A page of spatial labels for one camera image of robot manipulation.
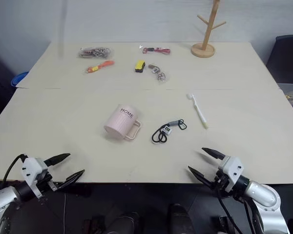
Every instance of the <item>floor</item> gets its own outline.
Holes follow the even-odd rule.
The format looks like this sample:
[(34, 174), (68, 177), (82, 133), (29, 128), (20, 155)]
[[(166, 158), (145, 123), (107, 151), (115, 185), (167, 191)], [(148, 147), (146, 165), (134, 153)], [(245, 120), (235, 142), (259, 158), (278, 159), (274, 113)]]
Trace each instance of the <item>floor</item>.
[[(197, 234), (216, 233), (212, 217), (225, 215), (213, 193), (195, 184), (83, 184), (84, 195), (48, 192), (46, 200), (33, 199), (13, 215), (11, 234), (61, 234), (64, 200), (65, 233), (82, 234), (83, 221), (105, 216), (105, 224), (124, 212), (137, 211), (144, 220), (145, 234), (165, 234), (167, 208), (179, 203), (188, 211)], [(293, 218), (293, 185), (274, 185), (282, 199), (286, 221)], [(226, 198), (231, 215), (244, 234), (250, 234), (246, 213), (241, 203)]]

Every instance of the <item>white table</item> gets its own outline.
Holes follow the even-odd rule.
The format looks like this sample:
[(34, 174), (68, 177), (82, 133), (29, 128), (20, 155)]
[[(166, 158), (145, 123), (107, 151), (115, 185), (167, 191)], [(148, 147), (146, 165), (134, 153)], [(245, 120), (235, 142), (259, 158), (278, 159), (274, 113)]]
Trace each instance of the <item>white table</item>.
[[(244, 175), (260, 183), (293, 183), (293, 109), (248, 43), (215, 43), (218, 50), (210, 60), (196, 58), (186, 47), (169, 43), (171, 57), (146, 55), (150, 60), (158, 59), (154, 64), (169, 73), (170, 80), (161, 85), (148, 70), (142, 74), (132, 71), (136, 57), (130, 60), (127, 54), (116, 60), (119, 44), (111, 45), (115, 66), (87, 75), (80, 71), (90, 60), (82, 64), (65, 53), (62, 61), (49, 62), (53, 57), (46, 56), (47, 50), (20, 83), (29, 89), (18, 89), (0, 116), (0, 178), (20, 153), (48, 158), (68, 152), (72, 154), (68, 160), (51, 168), (55, 180), (86, 169), (81, 182), (192, 183), (198, 181), (189, 174), (188, 165), (213, 179), (219, 161), (202, 155), (201, 148), (208, 147), (240, 157)], [(241, 56), (226, 54), (225, 59), (221, 52), (226, 51), (226, 45)], [(65, 48), (75, 52), (73, 48), (80, 47)], [(200, 69), (196, 70), (194, 61)], [(70, 72), (65, 76), (57, 73), (56, 62)], [(240, 66), (234, 69), (231, 63)], [(208, 130), (187, 93), (197, 97)], [(140, 111), (143, 127), (132, 142), (110, 139), (103, 130), (119, 103), (129, 103)], [(186, 130), (175, 127), (167, 143), (151, 143), (150, 137), (159, 126), (180, 118), (188, 125)], [(19, 162), (9, 178), (22, 179), (20, 167)]]

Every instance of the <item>wooden mug tree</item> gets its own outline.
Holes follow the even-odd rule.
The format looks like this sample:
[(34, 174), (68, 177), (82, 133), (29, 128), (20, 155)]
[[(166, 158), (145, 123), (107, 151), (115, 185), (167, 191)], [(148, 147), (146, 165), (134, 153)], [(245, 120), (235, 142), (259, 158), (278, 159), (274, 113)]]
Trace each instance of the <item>wooden mug tree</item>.
[(215, 17), (216, 17), (216, 13), (217, 13), (217, 9), (219, 6), (219, 1), (220, 0), (214, 0), (213, 8), (211, 9), (211, 13), (209, 16), (209, 21), (205, 20), (200, 15), (197, 16), (201, 21), (203, 21), (205, 24), (207, 24), (207, 29), (205, 32), (205, 37), (204, 37), (203, 43), (196, 43), (191, 47), (191, 52), (197, 57), (208, 58), (208, 57), (213, 56), (213, 54), (215, 53), (215, 48), (212, 45), (208, 44), (210, 33), (213, 29), (218, 28), (219, 26), (226, 23), (224, 21), (216, 26), (213, 26), (214, 21), (215, 21)]

